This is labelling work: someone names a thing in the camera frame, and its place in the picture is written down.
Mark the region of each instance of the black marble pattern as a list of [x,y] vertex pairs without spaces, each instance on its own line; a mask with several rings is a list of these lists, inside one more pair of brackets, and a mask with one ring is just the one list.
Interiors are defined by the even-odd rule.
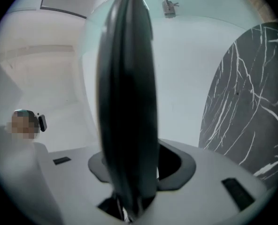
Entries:
[[222,59],[202,118],[199,147],[278,182],[278,23],[241,35]]

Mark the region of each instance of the black slot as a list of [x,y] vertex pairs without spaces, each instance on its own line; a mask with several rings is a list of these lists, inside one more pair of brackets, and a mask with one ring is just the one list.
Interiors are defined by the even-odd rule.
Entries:
[[244,210],[255,201],[235,178],[227,178],[222,181],[222,184],[227,189],[240,211]]
[[58,158],[58,159],[54,159],[54,164],[59,165],[61,163],[66,163],[68,161],[70,161],[71,159],[69,157],[62,157],[62,158]]

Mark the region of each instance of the wall-mounted faucet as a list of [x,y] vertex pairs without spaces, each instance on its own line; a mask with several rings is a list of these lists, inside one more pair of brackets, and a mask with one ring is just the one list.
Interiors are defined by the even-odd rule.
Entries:
[[176,16],[176,11],[174,7],[179,7],[179,5],[178,2],[172,3],[171,1],[164,0],[164,2],[162,2],[162,7],[163,7],[165,17],[173,18]]

